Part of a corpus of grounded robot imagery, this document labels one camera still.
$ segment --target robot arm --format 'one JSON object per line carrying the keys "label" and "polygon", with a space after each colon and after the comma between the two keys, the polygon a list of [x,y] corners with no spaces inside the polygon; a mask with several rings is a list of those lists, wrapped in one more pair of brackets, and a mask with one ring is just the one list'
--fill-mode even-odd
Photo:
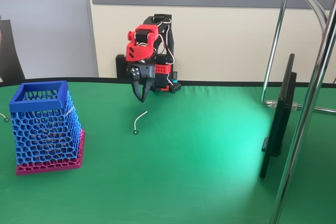
{"label": "robot arm", "polygon": [[[128,33],[128,40],[126,56],[118,55],[116,58],[117,76],[132,77],[133,92],[139,101],[144,102],[150,90],[175,93],[181,88],[177,72],[173,71],[172,15],[148,17],[135,31]],[[161,43],[165,54],[158,52]]]}

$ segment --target green table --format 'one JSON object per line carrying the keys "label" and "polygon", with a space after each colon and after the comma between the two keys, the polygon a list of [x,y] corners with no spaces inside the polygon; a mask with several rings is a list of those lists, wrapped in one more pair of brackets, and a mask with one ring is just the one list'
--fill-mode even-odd
{"label": "green table", "polygon": [[[9,115],[16,89],[0,88],[0,113]],[[69,90],[87,134],[82,168],[16,176],[11,124],[0,122],[0,223],[268,223],[299,111],[260,180],[274,114],[259,103],[261,87],[190,86],[145,103],[127,84],[71,82]],[[305,93],[297,88],[295,101]],[[317,105],[336,108],[335,98],[336,89],[322,89]],[[335,136],[336,117],[315,113],[281,224],[334,223]]]}

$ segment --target metal pole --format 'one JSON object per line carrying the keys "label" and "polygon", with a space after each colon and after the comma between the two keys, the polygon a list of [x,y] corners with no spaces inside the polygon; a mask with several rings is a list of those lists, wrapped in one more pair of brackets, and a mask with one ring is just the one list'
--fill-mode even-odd
{"label": "metal pole", "polygon": [[328,19],[327,13],[321,7],[319,2],[317,2],[316,0],[306,0],[306,1],[310,5],[310,7],[313,9],[313,11],[315,12],[315,14],[317,16],[317,19],[319,20],[321,30],[322,30],[322,34],[323,34],[323,31],[326,28],[325,24],[326,24],[327,19]]}
{"label": "metal pole", "polygon": [[277,48],[277,43],[278,43],[278,40],[279,40],[279,34],[280,34],[280,30],[281,30],[283,15],[285,14],[286,2],[287,2],[287,0],[282,0],[281,7],[280,7],[280,13],[279,13],[278,22],[277,22],[277,28],[275,30],[273,44],[272,44],[272,48],[271,48],[271,53],[270,53],[269,60],[268,60],[264,85],[262,86],[262,88],[263,88],[262,89],[263,91],[261,92],[261,103],[262,104],[265,104],[265,93],[266,93],[266,89],[267,89],[269,75],[271,73],[271,68],[272,68],[273,59],[274,59],[274,55],[275,55],[275,50]]}
{"label": "metal pole", "polygon": [[287,188],[292,181],[292,173],[296,166],[298,156],[301,150],[303,139],[306,136],[307,129],[310,123],[311,116],[314,111],[314,106],[323,82],[323,77],[326,72],[329,59],[331,56],[332,48],[335,43],[336,38],[336,0],[333,1],[333,5],[330,9],[330,14],[328,18],[327,25],[325,27],[322,42],[318,54],[318,58],[315,63],[314,71],[312,73],[310,83],[308,86],[308,91],[304,103],[302,106],[302,111],[300,114],[300,119],[296,127],[292,145],[289,150],[286,166],[284,173],[281,178],[278,194],[275,201],[275,206],[273,213],[271,215],[270,224],[278,224],[281,216],[284,199],[288,193]]}
{"label": "metal pole", "polygon": [[[298,104],[298,109],[302,109],[302,104]],[[329,113],[329,114],[336,114],[336,110],[323,108],[323,107],[315,107],[314,111],[322,112],[322,113]]]}

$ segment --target white cable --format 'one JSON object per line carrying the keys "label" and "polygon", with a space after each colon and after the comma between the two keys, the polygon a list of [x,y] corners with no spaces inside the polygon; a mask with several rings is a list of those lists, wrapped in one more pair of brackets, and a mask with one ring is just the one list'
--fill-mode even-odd
{"label": "white cable", "polygon": [[172,86],[174,86],[174,84],[172,83],[172,81],[169,80],[168,78],[169,78],[169,74],[167,75],[167,81],[168,81]]}
{"label": "white cable", "polygon": [[163,50],[159,53],[159,55],[160,55],[160,54],[162,54],[163,51],[164,51],[164,40],[163,40],[163,37],[162,37],[161,34],[158,34],[158,36],[161,38],[161,41],[162,41],[162,43],[163,43]]}
{"label": "white cable", "polygon": [[168,65],[172,65],[174,64],[175,62],[175,58],[172,54],[172,52],[170,51],[169,47],[168,47],[168,31],[169,31],[169,25],[168,25],[168,28],[167,28],[167,33],[166,33],[166,46],[167,46],[167,49],[168,49],[168,52],[170,53],[170,55],[173,57],[173,62],[172,63],[167,63]]}
{"label": "white cable", "polygon": [[163,22],[164,24],[170,24],[172,22],[171,19],[169,19],[169,22]]}
{"label": "white cable", "polygon": [[137,44],[137,46],[138,46],[138,47],[146,47],[146,46],[147,46],[147,43],[145,43],[145,42],[140,42],[140,43]]}
{"label": "white cable", "polygon": [[64,117],[66,117],[75,107],[72,107],[65,115]]}
{"label": "white cable", "polygon": [[1,114],[1,113],[0,113],[0,115],[4,117],[4,121],[5,121],[6,123],[8,123],[8,122],[10,121],[10,119],[7,118],[7,117],[5,117],[5,115],[3,115],[3,114]]}
{"label": "white cable", "polygon": [[142,117],[143,115],[145,115],[146,113],[147,113],[148,111],[146,111],[146,112],[144,112],[144,113],[142,113],[141,115],[139,115],[138,116],[138,118],[137,119],[135,119],[135,121],[134,121],[134,130],[136,131],[137,130],[137,127],[136,127],[136,122],[137,122],[137,120],[140,118],[140,117]]}

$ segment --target gray door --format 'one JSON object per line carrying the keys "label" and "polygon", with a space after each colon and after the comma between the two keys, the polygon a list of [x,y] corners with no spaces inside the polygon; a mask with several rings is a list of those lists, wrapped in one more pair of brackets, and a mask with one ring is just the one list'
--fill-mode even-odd
{"label": "gray door", "polygon": [[27,79],[98,76],[88,0],[0,0],[0,16]]}

